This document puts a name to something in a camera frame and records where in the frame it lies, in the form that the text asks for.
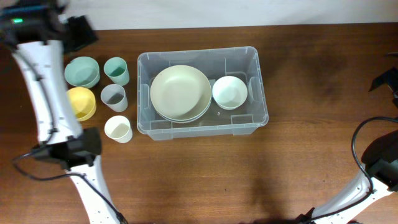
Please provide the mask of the yellow small bowl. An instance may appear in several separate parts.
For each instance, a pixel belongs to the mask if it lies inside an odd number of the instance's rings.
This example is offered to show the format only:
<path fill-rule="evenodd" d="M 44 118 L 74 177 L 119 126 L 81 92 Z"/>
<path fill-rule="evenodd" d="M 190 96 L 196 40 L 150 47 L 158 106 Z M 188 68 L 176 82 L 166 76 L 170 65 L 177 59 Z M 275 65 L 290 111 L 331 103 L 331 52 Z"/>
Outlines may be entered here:
<path fill-rule="evenodd" d="M 74 87 L 67 91 L 67 95 L 78 121 L 86 121 L 96 112 L 96 98 L 90 89 Z"/>

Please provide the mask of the white small bowl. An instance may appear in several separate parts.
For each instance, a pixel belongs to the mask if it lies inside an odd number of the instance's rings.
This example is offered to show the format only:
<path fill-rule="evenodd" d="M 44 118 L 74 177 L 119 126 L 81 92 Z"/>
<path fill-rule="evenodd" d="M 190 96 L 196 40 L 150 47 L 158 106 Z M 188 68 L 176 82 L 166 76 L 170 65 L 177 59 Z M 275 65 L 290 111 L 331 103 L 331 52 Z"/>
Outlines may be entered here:
<path fill-rule="evenodd" d="M 212 87 L 212 97 L 220 108 L 235 110 L 246 101 L 248 88 L 241 79 L 225 76 L 215 81 Z"/>

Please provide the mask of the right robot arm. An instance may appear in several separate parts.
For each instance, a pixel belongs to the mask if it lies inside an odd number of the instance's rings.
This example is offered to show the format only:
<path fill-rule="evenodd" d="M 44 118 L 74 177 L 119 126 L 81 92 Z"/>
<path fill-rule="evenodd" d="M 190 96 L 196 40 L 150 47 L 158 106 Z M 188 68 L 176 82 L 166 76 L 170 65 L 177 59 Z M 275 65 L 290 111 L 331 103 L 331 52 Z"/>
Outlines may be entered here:
<path fill-rule="evenodd" d="M 375 201 L 397 192 L 397 131 L 374 140 L 358 158 L 359 131 L 372 121 L 397 123 L 397 118 L 376 116 L 361 122 L 351 138 L 351 153 L 359 168 L 355 178 L 325 204 L 297 217 L 297 223 L 354 223 L 354 218 Z"/>

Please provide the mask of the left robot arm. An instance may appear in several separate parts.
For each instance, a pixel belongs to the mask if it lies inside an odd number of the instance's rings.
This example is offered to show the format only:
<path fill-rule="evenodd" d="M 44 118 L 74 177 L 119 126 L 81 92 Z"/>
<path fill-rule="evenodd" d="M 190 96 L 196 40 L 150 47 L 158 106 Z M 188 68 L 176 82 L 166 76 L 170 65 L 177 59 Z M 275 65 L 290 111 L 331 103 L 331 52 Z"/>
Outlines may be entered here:
<path fill-rule="evenodd" d="M 58 1 L 17 1 L 1 10 L 1 42 L 17 62 L 34 109 L 38 144 L 30 156 L 59 164 L 92 223 L 125 223 L 101 171 L 97 128 L 83 128 L 67 96 L 63 56 L 97 40 L 85 16 L 64 18 Z"/>

